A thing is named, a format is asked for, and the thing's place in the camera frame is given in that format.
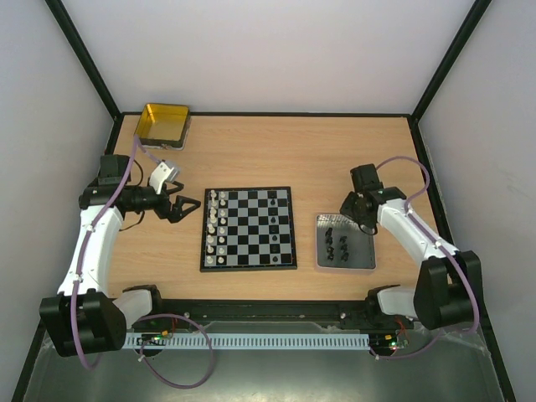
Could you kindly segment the pink tray of black pieces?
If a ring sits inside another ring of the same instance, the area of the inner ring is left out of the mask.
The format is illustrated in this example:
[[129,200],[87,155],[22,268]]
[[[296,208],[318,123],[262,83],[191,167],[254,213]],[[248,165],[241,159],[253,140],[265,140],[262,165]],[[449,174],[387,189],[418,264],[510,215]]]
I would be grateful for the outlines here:
[[341,214],[316,217],[316,263],[323,271],[373,271],[376,268],[374,237]]

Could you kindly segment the black and grey chessboard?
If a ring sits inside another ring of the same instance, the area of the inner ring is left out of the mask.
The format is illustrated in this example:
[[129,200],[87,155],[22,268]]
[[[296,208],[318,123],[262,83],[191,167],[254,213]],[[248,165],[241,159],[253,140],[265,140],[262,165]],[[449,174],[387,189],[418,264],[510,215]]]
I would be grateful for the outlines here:
[[[271,206],[271,198],[277,205]],[[207,188],[200,254],[202,272],[297,268],[295,220],[289,186]],[[205,265],[205,256],[214,258]],[[279,263],[273,264],[273,255]],[[225,264],[218,265],[219,256]]]

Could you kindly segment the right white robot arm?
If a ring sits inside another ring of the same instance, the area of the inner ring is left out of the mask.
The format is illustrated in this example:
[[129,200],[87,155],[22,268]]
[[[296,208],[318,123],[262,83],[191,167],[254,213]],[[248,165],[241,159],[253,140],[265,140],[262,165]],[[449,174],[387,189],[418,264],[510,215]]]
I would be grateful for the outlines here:
[[479,257],[441,238],[416,213],[410,197],[383,185],[378,169],[365,164],[351,170],[353,191],[340,212],[366,235],[376,235],[379,228],[389,231],[420,270],[414,288],[395,285],[370,291],[367,322],[381,328],[394,316],[405,316],[429,330],[466,322],[467,332],[475,332],[483,298]]

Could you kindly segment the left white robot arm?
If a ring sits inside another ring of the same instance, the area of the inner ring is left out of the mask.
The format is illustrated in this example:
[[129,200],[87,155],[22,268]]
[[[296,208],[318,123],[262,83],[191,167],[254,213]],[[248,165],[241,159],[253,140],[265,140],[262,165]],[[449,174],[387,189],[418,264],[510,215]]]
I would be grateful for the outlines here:
[[70,268],[56,296],[44,298],[39,315],[61,357],[122,348],[140,318],[162,310],[154,285],[133,286],[116,299],[108,296],[111,257],[125,216],[152,211],[175,224],[198,209],[198,200],[179,195],[178,166],[157,162],[147,185],[132,185],[133,159],[105,155],[97,176],[79,197],[80,231]]

